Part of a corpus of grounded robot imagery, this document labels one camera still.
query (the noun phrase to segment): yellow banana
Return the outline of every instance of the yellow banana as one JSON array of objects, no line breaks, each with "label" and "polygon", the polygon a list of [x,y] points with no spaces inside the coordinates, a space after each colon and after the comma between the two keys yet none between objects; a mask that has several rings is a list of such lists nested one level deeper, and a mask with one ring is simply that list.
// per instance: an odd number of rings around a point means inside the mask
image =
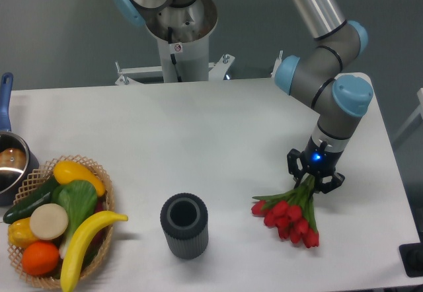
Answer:
[{"label": "yellow banana", "polygon": [[84,255],[94,236],[115,221],[128,221],[128,216],[113,211],[99,211],[88,217],[77,228],[69,243],[61,268],[60,285],[63,292],[72,292],[77,286]]}]

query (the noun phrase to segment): blue led light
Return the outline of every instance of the blue led light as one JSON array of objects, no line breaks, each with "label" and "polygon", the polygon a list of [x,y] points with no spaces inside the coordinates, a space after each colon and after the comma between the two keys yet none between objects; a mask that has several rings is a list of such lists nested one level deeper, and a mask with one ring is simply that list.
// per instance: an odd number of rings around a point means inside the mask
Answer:
[{"label": "blue led light", "polygon": [[322,156],[320,154],[318,154],[317,152],[314,152],[311,155],[311,160],[313,160],[313,161],[319,161],[320,159],[322,159]]}]

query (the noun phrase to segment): cucumber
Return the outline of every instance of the cucumber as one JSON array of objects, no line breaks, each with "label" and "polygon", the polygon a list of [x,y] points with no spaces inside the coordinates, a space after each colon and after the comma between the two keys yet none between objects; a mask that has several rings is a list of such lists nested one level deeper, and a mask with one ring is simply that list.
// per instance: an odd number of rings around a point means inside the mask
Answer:
[{"label": "cucumber", "polygon": [[50,203],[53,191],[59,186],[51,175],[39,188],[26,196],[20,202],[14,204],[3,216],[3,222],[12,224],[19,219],[30,217],[37,207]]}]

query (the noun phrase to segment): gray wall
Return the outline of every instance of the gray wall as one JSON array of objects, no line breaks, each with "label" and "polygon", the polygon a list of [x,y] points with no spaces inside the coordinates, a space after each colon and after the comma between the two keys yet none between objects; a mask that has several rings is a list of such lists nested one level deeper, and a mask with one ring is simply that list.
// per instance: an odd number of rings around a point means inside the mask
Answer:
[{"label": "gray wall", "polygon": [[[214,1],[219,22],[210,59],[234,55],[236,78],[267,77],[280,50],[305,56],[313,49],[291,0]],[[366,52],[346,71],[372,78],[392,137],[423,87],[423,0],[337,1],[369,32]],[[16,90],[113,85],[116,60],[122,68],[159,65],[155,41],[112,0],[0,0],[0,49],[0,72],[15,74]],[[423,207],[423,126],[395,155],[414,211]]]}]

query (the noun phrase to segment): fruit basket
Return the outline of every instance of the fruit basket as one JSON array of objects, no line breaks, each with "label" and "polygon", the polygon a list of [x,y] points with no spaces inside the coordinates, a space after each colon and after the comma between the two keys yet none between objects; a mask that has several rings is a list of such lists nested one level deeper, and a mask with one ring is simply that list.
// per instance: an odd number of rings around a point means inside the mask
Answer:
[{"label": "fruit basket", "polygon": [[[87,169],[89,169],[95,176],[97,176],[102,183],[104,184],[105,193],[101,197],[102,209],[108,211],[114,211],[114,194],[113,187],[110,181],[110,177],[103,169],[101,165],[95,162],[92,159],[82,157],[81,155],[76,156],[61,156],[58,159],[52,159],[47,161],[44,165],[40,166],[39,169],[33,170],[32,173],[28,175],[28,178],[23,181],[22,186],[19,188],[19,192],[15,197],[13,204],[18,203],[23,200],[26,196],[35,191],[38,187],[43,185],[43,183],[53,174],[54,167],[60,161],[72,161],[79,164],[82,164]],[[93,257],[92,261],[89,264],[83,266],[79,280],[89,277],[104,261],[104,257],[107,255],[107,252],[110,248],[110,241],[113,233],[113,225],[109,225],[103,229],[102,233],[102,242],[98,252]],[[32,276],[27,274],[22,266],[22,254],[24,252],[23,248],[16,247],[15,245],[9,243],[9,259],[11,261],[12,267],[19,274],[19,277],[31,284],[33,287],[43,288],[43,289],[60,289],[60,279],[59,271],[56,270],[56,273],[52,272],[46,276]]]}]

